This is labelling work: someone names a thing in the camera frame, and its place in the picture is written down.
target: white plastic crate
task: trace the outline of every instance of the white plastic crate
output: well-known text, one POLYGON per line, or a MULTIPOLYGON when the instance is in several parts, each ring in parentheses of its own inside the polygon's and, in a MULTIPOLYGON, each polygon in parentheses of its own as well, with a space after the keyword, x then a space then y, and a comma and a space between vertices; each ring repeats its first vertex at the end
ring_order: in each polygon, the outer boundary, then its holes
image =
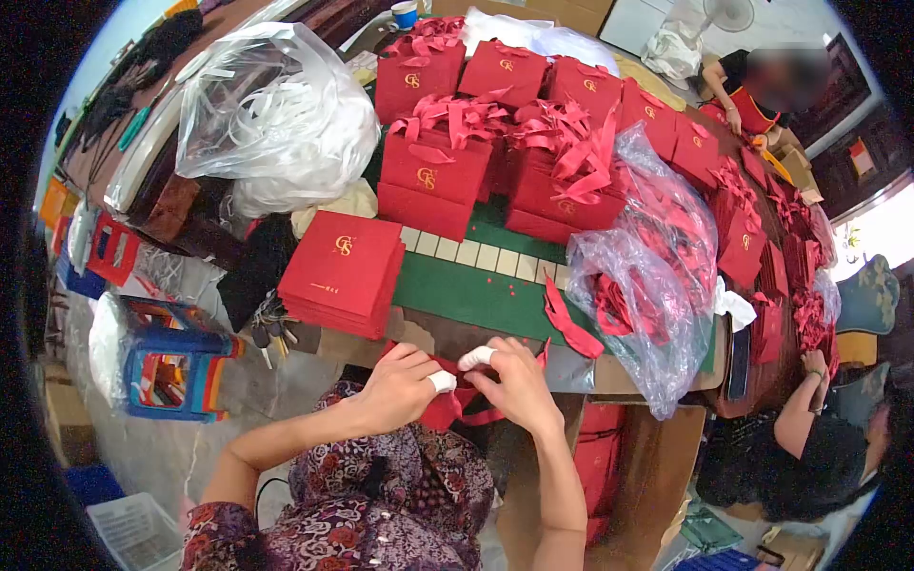
POLYGON ((126 571, 177 568, 183 537, 146 492, 86 508, 101 540, 126 571))

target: woman's arm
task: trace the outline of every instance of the woman's arm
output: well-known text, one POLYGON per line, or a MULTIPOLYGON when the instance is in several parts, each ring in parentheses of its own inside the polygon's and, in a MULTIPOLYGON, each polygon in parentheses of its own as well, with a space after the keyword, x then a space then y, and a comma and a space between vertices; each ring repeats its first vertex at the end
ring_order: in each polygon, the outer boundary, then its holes
POLYGON ((377 362, 359 394, 232 440, 200 501, 234 502, 253 511, 257 480, 264 471, 319 444, 387 433, 419 418, 436 394, 426 377, 440 370, 415 345, 397 345, 377 362))
POLYGON ((828 391, 828 367, 822 351, 811 351, 802 360, 806 377, 774 421, 774 439, 797 460, 802 457, 815 417, 822 413, 828 391))
POLYGON ((529 349, 516 339, 498 337, 489 346, 495 349, 491 363, 501 383, 478 371, 464 378, 508 419, 526 428, 537 446, 543 536, 534 569, 581 569, 587 543, 587 505, 565 441, 565 418, 529 349))
POLYGON ((724 111, 727 112, 727 122, 730 124, 730 130, 733 134, 739 136, 742 133, 742 118, 739 117, 739 111, 737 111, 737 106, 727 95, 727 90, 724 89, 724 78, 727 77, 727 72, 724 71, 724 67, 720 65, 719 61, 715 61, 713 64, 702 69, 701 77, 707 83, 707 86, 711 88, 711 91, 714 93, 714 96, 720 101, 720 104, 724 106, 724 111))

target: blue plastic stool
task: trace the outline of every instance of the blue plastic stool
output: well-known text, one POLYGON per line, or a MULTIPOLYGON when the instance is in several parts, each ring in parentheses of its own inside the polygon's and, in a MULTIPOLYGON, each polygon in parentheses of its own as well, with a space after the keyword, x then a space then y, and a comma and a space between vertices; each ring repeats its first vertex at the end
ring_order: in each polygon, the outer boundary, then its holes
MULTIPOLYGON (((68 234, 69 226, 67 226, 67 230, 63 233, 63 244, 67 243, 68 234)), ((102 276, 92 270, 85 270, 81 276, 76 273, 76 270, 73 269, 73 264, 69 261, 66 246, 60 248, 58 260, 54 265, 54 269, 57 272, 60 283, 62 283, 67 290, 78 293, 79 295, 84 295, 87 298, 92 298, 93 300, 99 299, 104 293, 105 287, 108 285, 108 282, 105 281, 102 276)))
POLYGON ((243 354, 244 343, 211 331, 192 305, 128 295, 120 300, 131 336, 123 365, 126 412, 203 423, 225 418, 228 413, 216 409, 222 365, 243 354), (160 373, 168 380, 158 382, 160 373))

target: white tile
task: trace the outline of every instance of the white tile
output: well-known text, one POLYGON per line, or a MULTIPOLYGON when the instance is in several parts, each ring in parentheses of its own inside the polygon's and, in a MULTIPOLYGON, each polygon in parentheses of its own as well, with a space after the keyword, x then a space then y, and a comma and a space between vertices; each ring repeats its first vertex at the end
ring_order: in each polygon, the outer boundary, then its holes
POLYGON ((479 245, 479 257, 476 258, 476 267, 480 270, 495 271, 498 265, 498 248, 488 244, 479 245))
POLYGON ((537 283, 542 283, 546 285, 546 276, 549 276, 551 280, 556 278, 556 262, 546 261, 544 259, 537 260, 537 283))
POLYGON ((558 264, 556 266, 556 287, 564 290, 569 284, 569 267, 558 264))
POLYGON ((498 265, 495 267, 495 271, 513 278, 517 271, 517 258, 517 252, 508 249, 498 250, 498 265))
POLYGON ((416 245, 416 253, 423 256, 434 256, 435 250, 438 249, 438 240, 440 238, 428 232, 419 234, 419 244, 416 245))
POLYGON ((519 280, 536 281, 537 280, 537 259, 527 254, 521 254, 517 260, 517 273, 515 277, 519 280))
POLYGON ((400 230, 400 241, 406 244, 407 252, 416 251, 416 244, 419 242, 419 231, 416 228, 404 226, 400 230))
POLYGON ((464 266, 475 266, 476 256, 479 255, 479 242, 464 240, 457 248, 457 263, 464 266))
POLYGON ((460 244, 453 240, 442 238, 441 241, 438 242, 438 250, 435 251, 435 258, 454 261, 454 259, 457 258, 457 247, 459 246, 460 244))

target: woman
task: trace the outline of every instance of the woman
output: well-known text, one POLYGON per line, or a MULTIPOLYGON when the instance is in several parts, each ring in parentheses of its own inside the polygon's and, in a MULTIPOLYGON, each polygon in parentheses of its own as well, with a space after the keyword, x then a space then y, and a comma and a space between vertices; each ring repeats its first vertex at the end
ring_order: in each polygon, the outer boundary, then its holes
POLYGON ((792 114, 814 105, 828 81, 823 49, 739 49, 701 71, 714 93, 701 111, 729 125, 733 134, 756 135, 761 150, 773 147, 792 114))
POLYGON ((876 488, 890 427, 910 416, 909 395, 887 391, 864 434, 822 416, 825 358, 812 351, 802 360, 806 377, 780 412, 717 423, 696 483, 702 500, 761 502, 767 521, 812 521, 876 488))
MULTIPOLYGON (((536 567, 580 569, 587 510, 564 418, 528 349, 498 337, 489 346, 501 382, 478 371, 464 378, 536 443, 543 526, 536 567)), ((399 344, 364 387, 353 369, 312 414, 227 445, 190 513, 184 569, 480 567, 475 536, 492 507, 492 476, 467 440, 413 423, 435 397, 426 377, 440 367, 399 344), (292 458, 294 504, 258 531, 258 478, 292 458)))

